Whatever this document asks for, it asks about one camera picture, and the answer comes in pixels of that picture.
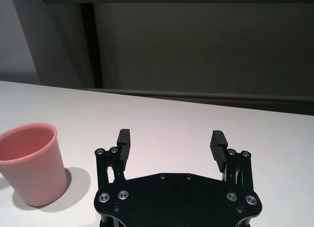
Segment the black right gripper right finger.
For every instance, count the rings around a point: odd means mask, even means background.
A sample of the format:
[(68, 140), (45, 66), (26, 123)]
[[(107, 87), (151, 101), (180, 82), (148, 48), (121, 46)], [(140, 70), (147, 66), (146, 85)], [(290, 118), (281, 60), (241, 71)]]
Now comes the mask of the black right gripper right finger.
[(228, 148), (225, 135), (220, 130), (212, 132), (210, 150), (224, 182), (247, 189), (254, 188), (250, 152), (236, 152)]

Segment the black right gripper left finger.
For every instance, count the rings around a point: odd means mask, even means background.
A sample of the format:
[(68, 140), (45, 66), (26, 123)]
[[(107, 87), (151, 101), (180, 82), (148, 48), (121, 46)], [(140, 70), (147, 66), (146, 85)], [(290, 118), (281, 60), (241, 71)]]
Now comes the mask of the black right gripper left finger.
[(109, 184), (108, 167), (114, 173), (114, 183), (126, 180), (124, 171), (131, 148), (131, 134), (129, 129), (121, 129), (116, 146), (108, 151), (103, 148), (95, 150), (98, 188), (105, 188)]

